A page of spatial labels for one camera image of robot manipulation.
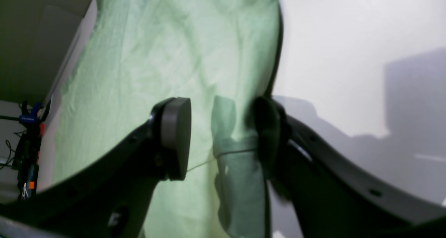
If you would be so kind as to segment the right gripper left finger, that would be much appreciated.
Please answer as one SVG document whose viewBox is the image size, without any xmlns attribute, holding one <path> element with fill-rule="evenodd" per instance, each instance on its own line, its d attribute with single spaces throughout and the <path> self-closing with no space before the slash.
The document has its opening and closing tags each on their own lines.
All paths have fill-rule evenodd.
<svg viewBox="0 0 446 238">
<path fill-rule="evenodd" d="M 1 210 L 2 238 L 137 238 L 153 192 L 183 181 L 191 100 L 156 104 L 147 122 L 71 178 Z"/>
</svg>

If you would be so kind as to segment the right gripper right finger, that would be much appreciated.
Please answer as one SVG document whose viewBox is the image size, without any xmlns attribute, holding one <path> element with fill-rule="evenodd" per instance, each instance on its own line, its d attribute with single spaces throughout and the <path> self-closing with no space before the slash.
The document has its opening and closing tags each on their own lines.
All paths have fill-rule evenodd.
<svg viewBox="0 0 446 238">
<path fill-rule="evenodd" d="M 444 238 L 445 208 L 359 168 L 270 97 L 253 103 L 259 160 L 305 238 Z"/>
</svg>

